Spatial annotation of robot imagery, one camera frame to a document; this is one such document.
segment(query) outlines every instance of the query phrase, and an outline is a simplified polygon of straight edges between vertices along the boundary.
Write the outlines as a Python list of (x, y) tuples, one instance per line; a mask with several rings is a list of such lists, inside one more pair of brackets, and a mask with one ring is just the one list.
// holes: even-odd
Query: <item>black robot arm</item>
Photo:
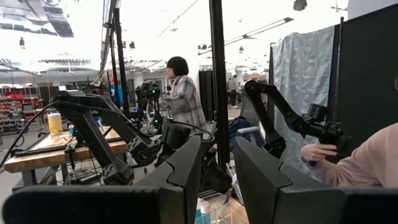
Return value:
[(150, 99), (153, 100), (155, 114), (152, 123), (156, 128), (159, 128), (160, 125), (162, 124), (162, 115), (160, 115), (160, 107), (159, 107), (160, 92), (161, 90), (158, 84), (152, 82), (144, 82), (142, 86), (136, 88), (136, 95), (137, 98), (139, 99), (139, 102), (146, 99), (148, 104)]
[(103, 168), (104, 181), (126, 184), (133, 177), (132, 169), (119, 160), (91, 115), (97, 111), (126, 142), (132, 158), (141, 166), (151, 164), (160, 151), (160, 140), (153, 141), (141, 133), (107, 96), (85, 94), (78, 90), (60, 91), (54, 96), (58, 112), (70, 120)]
[[(299, 116), (294, 112), (274, 85), (265, 85), (259, 84), (256, 81), (248, 81), (244, 86), (244, 92), (252, 103), (267, 135), (269, 136), (271, 134), (271, 136), (269, 136), (271, 138), (269, 138), (270, 141), (268, 145), (270, 145), (271, 149), (274, 151), (275, 145), (281, 145), (280, 142), (282, 142), (282, 140), (280, 138), (282, 137), (277, 134), (268, 112), (261, 101), (261, 93), (268, 95), (269, 99), (272, 100), (282, 113), (287, 126), (291, 130), (300, 133), (303, 138), (307, 135), (316, 137), (322, 144), (336, 145), (339, 152), (343, 152), (351, 141), (351, 137), (346, 135), (335, 123), (321, 124), (321, 122), (325, 120), (327, 113), (327, 108), (324, 106), (311, 104), (308, 113)], [(277, 148), (278, 152), (271, 151), (270, 153), (279, 158), (284, 149), (284, 147), (279, 147)]]

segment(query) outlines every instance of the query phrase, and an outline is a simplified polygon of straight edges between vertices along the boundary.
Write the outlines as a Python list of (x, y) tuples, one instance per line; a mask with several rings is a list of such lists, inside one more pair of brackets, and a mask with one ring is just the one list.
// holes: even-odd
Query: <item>white bottle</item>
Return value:
[(202, 216), (203, 224), (211, 224), (209, 202), (206, 201), (200, 202), (200, 213)]
[(200, 203), (201, 202), (202, 202), (202, 199), (198, 198), (197, 212), (195, 215), (195, 224), (203, 224), (203, 220), (201, 219), (201, 212), (200, 212)]

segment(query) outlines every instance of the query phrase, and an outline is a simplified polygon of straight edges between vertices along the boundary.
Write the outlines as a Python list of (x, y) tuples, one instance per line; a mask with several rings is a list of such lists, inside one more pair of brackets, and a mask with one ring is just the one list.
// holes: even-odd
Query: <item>woman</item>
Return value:
[[(301, 149), (301, 160), (323, 183), (334, 187), (398, 187), (398, 123), (388, 126), (332, 164), (326, 156), (336, 155), (336, 146), (309, 144)], [(308, 161), (317, 162), (310, 166)]]
[[(170, 95), (159, 98), (159, 106), (167, 109), (175, 121), (206, 129), (205, 114), (195, 84), (188, 76), (187, 61), (182, 57), (172, 57), (167, 68), (167, 78), (174, 82)], [(191, 133), (199, 134), (201, 131), (192, 128)]]

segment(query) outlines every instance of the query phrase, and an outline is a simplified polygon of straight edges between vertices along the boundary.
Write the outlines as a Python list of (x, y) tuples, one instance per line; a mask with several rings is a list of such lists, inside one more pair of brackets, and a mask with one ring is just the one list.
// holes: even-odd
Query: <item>backpack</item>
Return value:
[[(244, 133), (244, 134), (239, 134), (238, 130), (241, 128), (250, 128), (251, 124), (250, 122), (244, 118), (243, 116), (238, 116), (235, 118), (233, 121), (230, 122), (228, 125), (228, 131), (229, 131), (229, 150), (233, 152), (234, 146), (236, 145), (236, 137), (243, 137), (244, 139), (250, 141), (250, 133)], [(261, 137), (261, 134), (259, 131), (256, 131), (253, 133), (254, 138), (256, 139), (256, 145), (258, 147), (264, 147), (265, 141)]]

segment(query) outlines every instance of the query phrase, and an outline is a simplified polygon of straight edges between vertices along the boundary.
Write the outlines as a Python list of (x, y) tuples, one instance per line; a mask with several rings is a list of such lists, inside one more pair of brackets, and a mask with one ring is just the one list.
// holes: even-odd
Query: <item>black hair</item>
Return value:
[(179, 56), (170, 58), (167, 62), (167, 68), (172, 68), (174, 75), (176, 76), (188, 75), (189, 73), (187, 61), (183, 57)]

